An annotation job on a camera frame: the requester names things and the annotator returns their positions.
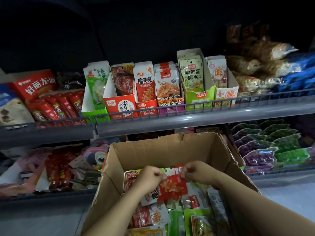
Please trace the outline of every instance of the right arm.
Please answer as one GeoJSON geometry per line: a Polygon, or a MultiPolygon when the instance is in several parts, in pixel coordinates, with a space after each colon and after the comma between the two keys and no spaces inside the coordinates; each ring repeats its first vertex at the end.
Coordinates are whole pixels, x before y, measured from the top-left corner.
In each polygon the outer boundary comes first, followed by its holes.
{"type": "Polygon", "coordinates": [[[263,236],[311,236],[315,223],[266,198],[227,174],[201,161],[187,163],[182,178],[219,188],[263,236]]]}

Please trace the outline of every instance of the brown cardboard box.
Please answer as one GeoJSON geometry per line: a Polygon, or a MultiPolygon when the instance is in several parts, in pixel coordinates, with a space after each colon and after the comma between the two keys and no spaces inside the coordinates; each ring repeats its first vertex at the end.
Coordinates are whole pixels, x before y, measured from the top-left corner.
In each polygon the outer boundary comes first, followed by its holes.
{"type": "MultiPolygon", "coordinates": [[[[256,186],[240,170],[230,150],[216,133],[172,134],[158,139],[113,143],[108,152],[108,167],[102,173],[100,185],[84,222],[82,233],[86,232],[119,200],[123,192],[125,171],[142,169],[146,165],[159,168],[174,167],[194,160],[206,162],[258,192],[256,186]]],[[[250,226],[242,220],[242,216],[236,210],[233,211],[233,216],[235,215],[237,215],[235,223],[247,231],[250,226]]]]}

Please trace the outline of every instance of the dark wall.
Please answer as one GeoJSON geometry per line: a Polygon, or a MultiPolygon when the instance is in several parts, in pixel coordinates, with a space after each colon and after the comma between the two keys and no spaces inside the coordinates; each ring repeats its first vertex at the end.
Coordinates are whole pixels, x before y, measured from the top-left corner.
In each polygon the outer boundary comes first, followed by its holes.
{"type": "Polygon", "coordinates": [[[33,4],[5,24],[0,67],[5,72],[51,68],[82,70],[106,58],[110,64],[176,60],[176,51],[200,47],[222,53],[226,24],[260,20],[272,40],[305,51],[315,34],[311,7],[302,0],[78,0],[80,15],[51,3],[33,4]]]}

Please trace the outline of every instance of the floor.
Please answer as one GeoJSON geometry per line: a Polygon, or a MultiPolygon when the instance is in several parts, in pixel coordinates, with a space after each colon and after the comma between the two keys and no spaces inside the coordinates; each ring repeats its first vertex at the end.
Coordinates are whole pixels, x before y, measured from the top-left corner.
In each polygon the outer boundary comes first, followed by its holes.
{"type": "MultiPolygon", "coordinates": [[[[252,178],[261,193],[315,222],[315,171],[252,178]]],[[[0,236],[77,236],[93,196],[0,204],[0,236]]]]}

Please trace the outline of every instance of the hand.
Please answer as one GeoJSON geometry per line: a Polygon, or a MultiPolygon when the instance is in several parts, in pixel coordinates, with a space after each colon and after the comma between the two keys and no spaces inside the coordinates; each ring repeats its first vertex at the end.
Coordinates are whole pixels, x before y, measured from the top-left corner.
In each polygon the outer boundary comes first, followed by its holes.
{"type": "Polygon", "coordinates": [[[219,187],[218,179],[222,174],[224,173],[202,161],[192,161],[184,166],[181,177],[186,181],[219,187]]]}
{"type": "Polygon", "coordinates": [[[146,166],[143,168],[132,188],[136,188],[143,196],[154,191],[160,183],[167,180],[167,175],[159,168],[146,166]]]}

